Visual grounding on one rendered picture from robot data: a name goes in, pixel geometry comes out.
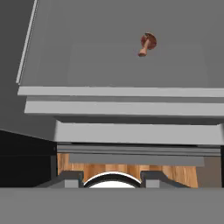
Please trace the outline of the black appliance front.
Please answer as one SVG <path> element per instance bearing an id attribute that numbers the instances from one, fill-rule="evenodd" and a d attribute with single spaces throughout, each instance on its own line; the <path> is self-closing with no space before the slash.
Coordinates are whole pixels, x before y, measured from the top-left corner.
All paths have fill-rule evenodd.
<path id="1" fill-rule="evenodd" d="M 0 130 L 0 188 L 35 187 L 57 175 L 55 142 Z"/>

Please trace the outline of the brown mushroom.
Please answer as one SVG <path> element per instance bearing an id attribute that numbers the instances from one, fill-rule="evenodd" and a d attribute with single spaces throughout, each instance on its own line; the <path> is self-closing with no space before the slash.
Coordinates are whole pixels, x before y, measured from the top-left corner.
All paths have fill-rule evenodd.
<path id="1" fill-rule="evenodd" d="M 142 49 L 139 51 L 138 56 L 145 57 L 149 50 L 152 50 L 157 46 L 157 39 L 152 33 L 146 32 L 141 37 L 141 45 Z"/>

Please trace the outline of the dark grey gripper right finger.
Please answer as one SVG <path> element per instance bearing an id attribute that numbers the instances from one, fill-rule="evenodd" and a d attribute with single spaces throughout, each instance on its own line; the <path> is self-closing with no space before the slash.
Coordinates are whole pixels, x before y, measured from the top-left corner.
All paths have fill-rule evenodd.
<path id="1" fill-rule="evenodd" d="M 186 185 L 169 179 L 162 171 L 141 171 L 142 188 L 186 188 Z"/>

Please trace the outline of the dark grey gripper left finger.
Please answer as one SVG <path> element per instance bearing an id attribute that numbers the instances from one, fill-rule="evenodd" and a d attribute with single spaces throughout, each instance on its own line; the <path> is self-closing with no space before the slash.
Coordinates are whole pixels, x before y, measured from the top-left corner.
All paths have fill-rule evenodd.
<path id="1" fill-rule="evenodd" d="M 38 188 L 82 188 L 83 179 L 83 171 L 63 171 L 56 178 L 38 185 Z"/>

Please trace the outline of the grey drawer front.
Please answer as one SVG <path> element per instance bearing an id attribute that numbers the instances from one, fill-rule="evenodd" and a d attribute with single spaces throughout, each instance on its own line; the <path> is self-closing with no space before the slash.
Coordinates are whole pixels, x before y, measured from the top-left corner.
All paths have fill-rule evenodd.
<path id="1" fill-rule="evenodd" d="M 224 116 L 224 103 L 27 101 L 26 114 L 119 116 Z"/>

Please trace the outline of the white round black-rimmed object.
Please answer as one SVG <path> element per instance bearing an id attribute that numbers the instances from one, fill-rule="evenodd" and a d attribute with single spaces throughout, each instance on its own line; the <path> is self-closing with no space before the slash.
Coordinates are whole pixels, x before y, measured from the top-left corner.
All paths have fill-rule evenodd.
<path id="1" fill-rule="evenodd" d="M 93 176 L 83 186 L 85 188 L 139 188 L 141 182 L 129 174 L 109 171 Z"/>

